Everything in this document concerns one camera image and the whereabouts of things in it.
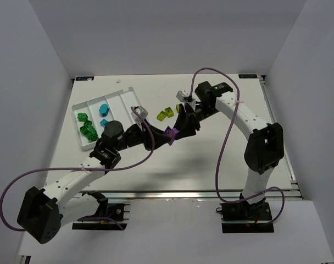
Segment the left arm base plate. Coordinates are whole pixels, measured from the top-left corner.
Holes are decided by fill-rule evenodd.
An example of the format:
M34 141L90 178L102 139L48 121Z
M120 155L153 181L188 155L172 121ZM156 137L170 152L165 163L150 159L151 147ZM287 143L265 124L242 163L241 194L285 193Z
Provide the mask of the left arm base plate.
M106 211L84 217L72 224L72 230L123 231L130 219L129 203L108 203Z

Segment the teal lego brick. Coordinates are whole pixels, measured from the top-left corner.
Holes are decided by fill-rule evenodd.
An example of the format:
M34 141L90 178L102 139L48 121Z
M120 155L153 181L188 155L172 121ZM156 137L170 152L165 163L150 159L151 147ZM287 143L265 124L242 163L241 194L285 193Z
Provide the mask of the teal lego brick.
M102 126L102 127L105 127L105 125L108 123L108 121L106 120L106 119L102 119L101 121L100 121L100 125Z

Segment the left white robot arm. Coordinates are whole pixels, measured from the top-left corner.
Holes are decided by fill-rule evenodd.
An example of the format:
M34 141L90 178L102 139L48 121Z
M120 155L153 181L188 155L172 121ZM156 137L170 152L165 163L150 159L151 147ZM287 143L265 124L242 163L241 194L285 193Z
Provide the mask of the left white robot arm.
M172 141L171 131L160 130L148 122L134 124L127 130L119 121L108 122L81 167L69 168L69 174L55 183L41 189L31 187L25 193L17 223L45 244L70 222L107 219L107 198L97 191L83 189L114 169L121 160L121 150L140 144L148 151L156 150Z

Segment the green wedge lego brick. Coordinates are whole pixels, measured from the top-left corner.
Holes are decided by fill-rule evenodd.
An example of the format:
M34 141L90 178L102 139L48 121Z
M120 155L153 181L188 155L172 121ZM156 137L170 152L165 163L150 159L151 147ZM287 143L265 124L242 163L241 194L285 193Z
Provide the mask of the green wedge lego brick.
M90 120L86 120L86 121L84 122L84 126L86 126L86 127L91 127L91 126L92 126L92 122L91 122Z

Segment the blue rounded lego brick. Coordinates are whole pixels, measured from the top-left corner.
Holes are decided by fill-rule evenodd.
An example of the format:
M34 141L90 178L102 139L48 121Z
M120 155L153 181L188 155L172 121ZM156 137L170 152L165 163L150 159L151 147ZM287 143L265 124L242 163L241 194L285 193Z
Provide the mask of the blue rounded lego brick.
M99 108L99 113L102 117L106 117L109 113L109 106L107 104L102 104Z

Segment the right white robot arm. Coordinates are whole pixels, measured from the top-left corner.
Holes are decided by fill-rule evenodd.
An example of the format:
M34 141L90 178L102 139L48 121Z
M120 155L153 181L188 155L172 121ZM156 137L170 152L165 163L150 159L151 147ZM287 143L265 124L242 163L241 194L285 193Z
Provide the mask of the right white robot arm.
M244 160L248 175L237 202L238 211L245 218L257 216L265 203L269 176L284 157L283 128L279 123L270 124L258 117L225 82L211 86L205 81L195 92L199 102L186 91L178 91L179 113L171 139L194 136L201 127L200 122L216 113L227 116L247 140Z

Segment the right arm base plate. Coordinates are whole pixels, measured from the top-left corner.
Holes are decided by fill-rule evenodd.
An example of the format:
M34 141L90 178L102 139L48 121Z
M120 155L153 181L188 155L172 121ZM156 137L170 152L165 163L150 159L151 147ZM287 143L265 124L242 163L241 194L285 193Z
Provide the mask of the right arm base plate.
M221 203L216 209L221 215L223 234L273 233L274 225L268 202L246 216L238 203Z

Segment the green square lego brick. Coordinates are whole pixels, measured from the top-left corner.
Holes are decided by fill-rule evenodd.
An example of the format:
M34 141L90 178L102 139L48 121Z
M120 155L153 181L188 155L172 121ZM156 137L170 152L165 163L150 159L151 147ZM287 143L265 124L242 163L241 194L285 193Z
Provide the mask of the green square lego brick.
M88 115L86 113L78 113L77 114L77 119L80 122L85 122L88 120Z

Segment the purple lego brick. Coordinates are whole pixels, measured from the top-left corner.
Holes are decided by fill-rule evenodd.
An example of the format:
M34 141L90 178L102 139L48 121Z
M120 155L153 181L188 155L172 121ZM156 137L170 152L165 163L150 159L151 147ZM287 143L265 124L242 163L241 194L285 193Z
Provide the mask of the purple lego brick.
M170 138L170 141L168 142L169 146L171 146L174 143L178 133L179 133L179 131L176 128L171 128L171 127L167 126L167 128L163 132L163 135Z

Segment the green long lego brick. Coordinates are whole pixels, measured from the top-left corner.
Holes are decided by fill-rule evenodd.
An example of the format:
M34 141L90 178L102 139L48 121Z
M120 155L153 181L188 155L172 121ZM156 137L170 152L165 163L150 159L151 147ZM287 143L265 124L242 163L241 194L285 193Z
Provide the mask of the green long lego brick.
M88 129L88 127L86 126L81 126L79 128L80 133L87 139L89 139L93 134L91 133L91 131Z

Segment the green small lego brick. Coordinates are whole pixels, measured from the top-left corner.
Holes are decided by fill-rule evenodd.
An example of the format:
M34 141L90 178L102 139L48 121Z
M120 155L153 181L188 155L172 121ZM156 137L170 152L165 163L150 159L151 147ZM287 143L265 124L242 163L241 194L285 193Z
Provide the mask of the green small lego brick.
M98 135L97 134L88 134L87 139L89 142L95 142L98 140Z

